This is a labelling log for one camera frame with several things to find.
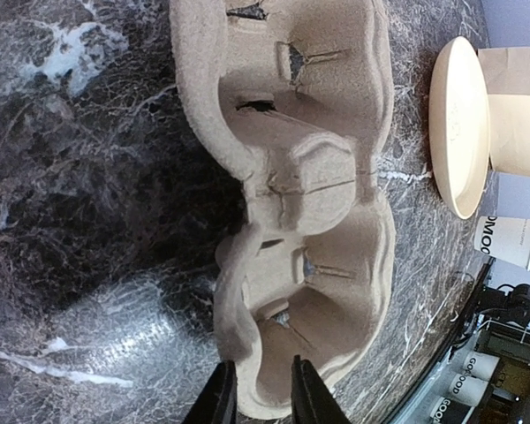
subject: paper cup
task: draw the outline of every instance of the paper cup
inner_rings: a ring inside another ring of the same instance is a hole
[[[476,250],[528,269],[530,219],[482,216],[473,240]]]
[[[488,389],[488,382],[470,375],[456,374],[450,385],[453,400],[464,405],[479,406]]]
[[[500,358],[486,353],[471,352],[463,363],[463,369],[469,375],[490,382]]]
[[[466,424],[475,408],[440,397],[430,414],[435,424]]]

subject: marble surface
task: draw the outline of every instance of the marble surface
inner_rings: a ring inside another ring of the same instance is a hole
[[[335,390],[354,423],[403,396],[486,259],[474,220],[440,201],[427,122],[439,49],[487,45],[481,2],[387,5],[396,109],[379,177],[397,257],[384,329]],[[179,423],[218,361],[214,249],[243,202],[181,110],[167,11],[0,2],[0,424]],[[496,190],[493,175],[486,213]]]

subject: cream plate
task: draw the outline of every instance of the cream plate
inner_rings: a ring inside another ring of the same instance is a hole
[[[488,172],[488,97],[479,59],[464,37],[440,52],[430,87],[430,149],[443,201],[460,218],[477,209]]]

